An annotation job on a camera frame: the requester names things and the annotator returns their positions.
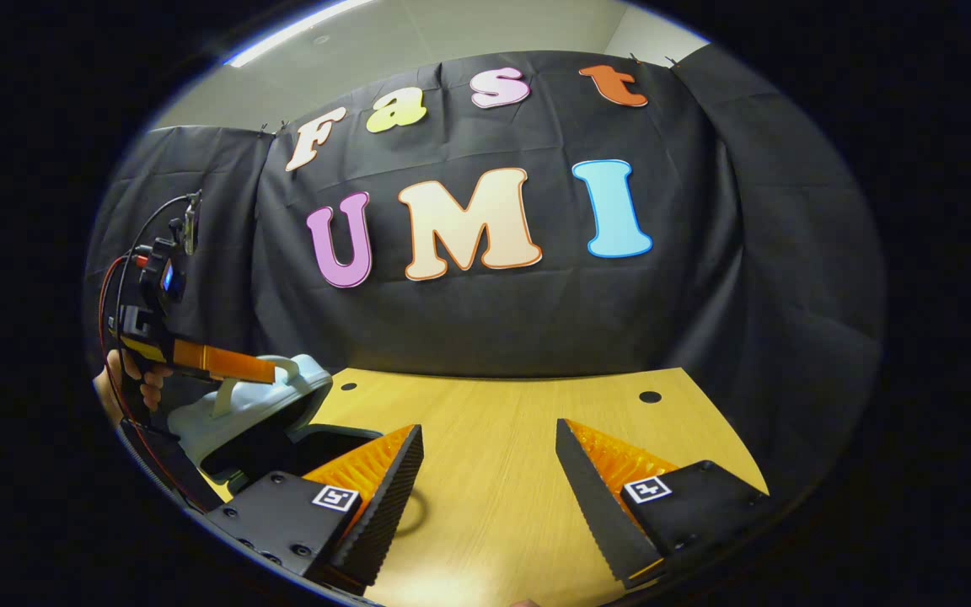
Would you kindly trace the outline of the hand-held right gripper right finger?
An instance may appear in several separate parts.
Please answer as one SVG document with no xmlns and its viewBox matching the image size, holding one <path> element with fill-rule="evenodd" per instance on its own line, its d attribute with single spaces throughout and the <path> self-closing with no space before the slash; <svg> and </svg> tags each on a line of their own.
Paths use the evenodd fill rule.
<svg viewBox="0 0 971 607">
<path fill-rule="evenodd" d="M 565 418 L 555 453 L 598 550 L 628 590 L 694 575 L 771 518 L 766 492 L 712 460 L 672 465 Z"/>
</svg>

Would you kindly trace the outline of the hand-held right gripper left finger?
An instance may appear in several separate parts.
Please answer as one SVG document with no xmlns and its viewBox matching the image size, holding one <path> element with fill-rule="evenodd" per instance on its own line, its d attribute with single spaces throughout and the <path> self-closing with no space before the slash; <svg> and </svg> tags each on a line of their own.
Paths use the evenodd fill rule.
<svg viewBox="0 0 971 607">
<path fill-rule="evenodd" d="M 424 459 L 408 424 L 304 475 L 272 471 L 206 519 L 297 577 L 335 588 L 374 585 Z"/>
</svg>

